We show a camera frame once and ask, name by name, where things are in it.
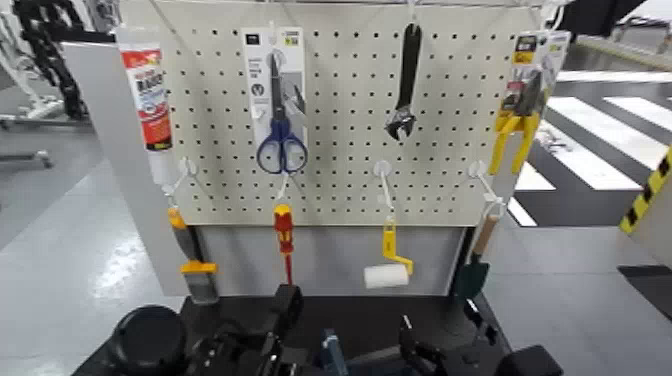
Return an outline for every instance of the blue scissors handle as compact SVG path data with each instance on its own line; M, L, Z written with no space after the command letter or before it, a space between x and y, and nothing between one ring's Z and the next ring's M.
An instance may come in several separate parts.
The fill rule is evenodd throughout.
M290 127L287 119L272 119L271 134L257 149L257 163L269 174L294 173L308 162L308 149Z

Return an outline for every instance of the white stripe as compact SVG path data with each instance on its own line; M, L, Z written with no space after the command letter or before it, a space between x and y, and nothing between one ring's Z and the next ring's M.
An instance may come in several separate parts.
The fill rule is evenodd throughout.
M513 197L509 200L509 213L518 221L523 227L536 227L537 222L530 217L530 215L520 206L520 203Z
M518 176L516 191L554 191L555 187L531 164L525 162Z
M667 147L574 97L551 97L548 106L651 170Z
M657 126L672 131L672 111L644 98L607 97L605 101L646 119Z
M582 82L672 82L670 72L562 71L558 81Z
M542 145L556 145L549 148L551 155L595 190L641 189L639 184L546 120L542 120L535 138Z

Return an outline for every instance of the wooden handle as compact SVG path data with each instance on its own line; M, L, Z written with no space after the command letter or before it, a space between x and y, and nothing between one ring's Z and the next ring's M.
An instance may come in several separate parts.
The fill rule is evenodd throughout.
M483 229L476 239L476 244L474 244L474 249L471 251L474 254L482 255L485 252L485 247L488 245L492 231L495 229L495 225L499 221L499 218L494 215L489 215L485 218L483 223Z

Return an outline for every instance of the product label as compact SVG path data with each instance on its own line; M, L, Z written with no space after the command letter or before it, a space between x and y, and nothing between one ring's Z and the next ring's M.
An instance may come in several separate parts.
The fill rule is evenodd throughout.
M142 124L147 150L170 149L168 96L163 85L161 51L145 49L122 51L135 108Z
M299 27L255 27L241 29L245 71L250 100L254 140L259 147L270 135L272 109L270 56L274 55L281 77L281 91L287 117L296 137L307 144L305 108L297 108L297 91L305 102L305 51L303 29Z

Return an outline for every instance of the pegboard hook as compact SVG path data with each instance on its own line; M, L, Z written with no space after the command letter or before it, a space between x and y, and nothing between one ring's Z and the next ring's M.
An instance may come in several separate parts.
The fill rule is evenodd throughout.
M289 174L287 172L282 173L282 185L278 190L278 195L275 197L275 201L280 201L285 197L285 191L287 190L287 184L289 183Z
M392 166L390 165L390 162L386 160L380 160L373 166L373 173L380 178L380 181L383 184L384 196L379 196L379 201L384 202L388 208L394 210L394 206L392 205L392 197L390 196L390 189L387 186L387 175L389 175L390 172L392 172Z
M495 209L495 206L497 206L498 209L496 216L497 218L501 218L504 215L504 199L502 199L500 196L497 196L495 191L490 186L490 183L485 180L485 170L485 163L483 163L483 161L476 161L469 166L467 174L472 179L478 179L483 185L483 188L486 190L486 192L483 193L483 199L485 200L486 204L485 210L483 211L483 218L490 215L493 209Z
M271 46L275 46L278 38L275 35L275 22L273 22L273 20L268 21L268 29L268 41L271 43Z
M179 160L177 166L181 172L180 178L177 179L173 185L165 184L161 187L163 193L166 195L166 197L168 197L171 205L175 205L175 192L182 185L182 183L184 183L184 180L187 177L191 178L194 182L196 182L196 184L198 184L203 192L207 193L203 183L201 183L201 181L198 179L199 169L196 163L192 162L189 157L182 157L182 159Z
M406 0L406 4L408 4L408 15L411 18L412 24L418 24L418 15L415 13L415 3L417 0Z

